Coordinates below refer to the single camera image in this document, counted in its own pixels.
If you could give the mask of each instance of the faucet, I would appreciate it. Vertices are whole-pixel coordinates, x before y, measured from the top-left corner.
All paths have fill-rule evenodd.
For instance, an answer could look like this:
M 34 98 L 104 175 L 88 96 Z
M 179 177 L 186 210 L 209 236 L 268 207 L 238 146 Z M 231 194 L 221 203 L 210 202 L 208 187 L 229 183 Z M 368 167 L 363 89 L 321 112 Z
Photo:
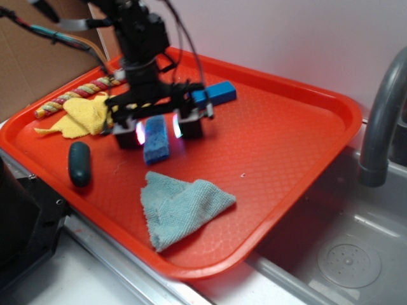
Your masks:
M 389 159 L 407 166 L 407 47 L 390 64 L 376 94 L 364 134 L 358 181 L 385 183 Z

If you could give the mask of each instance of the blue sponge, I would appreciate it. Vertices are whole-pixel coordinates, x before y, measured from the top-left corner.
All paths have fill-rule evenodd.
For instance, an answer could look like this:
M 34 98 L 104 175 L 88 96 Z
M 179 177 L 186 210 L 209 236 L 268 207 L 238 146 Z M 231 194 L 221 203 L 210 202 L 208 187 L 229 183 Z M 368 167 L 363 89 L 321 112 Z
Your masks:
M 213 106 L 235 100 L 237 98 L 236 89 L 229 81 L 214 84 L 206 88 Z M 199 109 L 205 108 L 206 98 L 203 90 L 194 91 L 192 97 Z
M 167 159 L 169 156 L 170 149 L 164 116 L 153 116 L 146 121 L 144 161 L 147 165 L 150 165 Z

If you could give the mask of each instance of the red plastic tray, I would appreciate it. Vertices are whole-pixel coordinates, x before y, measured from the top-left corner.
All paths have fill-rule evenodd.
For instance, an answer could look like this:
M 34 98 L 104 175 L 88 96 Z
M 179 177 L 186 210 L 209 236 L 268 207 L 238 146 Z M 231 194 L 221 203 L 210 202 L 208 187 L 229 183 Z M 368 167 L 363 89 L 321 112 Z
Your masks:
M 102 76 L 90 71 L 12 117 L 0 146 L 45 180 L 85 217 L 162 274 L 180 280 L 215 275 L 242 261 L 310 184 L 333 161 L 362 123 L 347 97 L 303 83 L 201 57 L 207 85 L 229 80 L 238 99 L 203 119 L 204 138 L 177 139 L 167 114 L 170 158 L 147 166 L 142 149 L 121 150 L 114 136 L 80 138 L 91 149 L 93 180 L 76 188 L 67 155 L 74 140 L 60 133 L 40 136 L 59 112 L 36 119 L 44 102 Z M 177 80 L 198 81 L 193 57 L 184 54 Z M 127 89 L 113 89 L 119 94 Z M 237 197 L 236 204 L 197 232 L 158 254 L 150 244 L 140 203 L 146 172 L 193 182 L 205 179 Z

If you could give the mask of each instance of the yellow cloth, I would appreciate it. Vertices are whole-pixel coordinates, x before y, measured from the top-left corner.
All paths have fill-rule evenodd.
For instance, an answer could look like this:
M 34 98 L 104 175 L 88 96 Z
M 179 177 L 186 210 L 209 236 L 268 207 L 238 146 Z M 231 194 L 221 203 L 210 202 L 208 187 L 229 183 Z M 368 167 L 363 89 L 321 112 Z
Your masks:
M 104 104 L 107 95 L 98 95 L 93 100 L 73 97 L 64 103 L 67 114 L 50 129 L 35 128 L 40 135 L 62 132 L 64 138 L 78 138 L 84 135 L 99 134 L 106 120 L 107 107 Z

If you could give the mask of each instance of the stainless steel sink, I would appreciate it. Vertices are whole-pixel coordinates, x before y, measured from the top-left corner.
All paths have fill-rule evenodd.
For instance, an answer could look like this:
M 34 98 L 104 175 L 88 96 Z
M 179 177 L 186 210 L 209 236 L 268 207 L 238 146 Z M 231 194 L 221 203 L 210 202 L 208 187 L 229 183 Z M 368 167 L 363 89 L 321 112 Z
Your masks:
M 407 304 L 407 171 L 390 164 L 385 185 L 364 187 L 357 157 L 346 148 L 256 253 L 310 304 Z

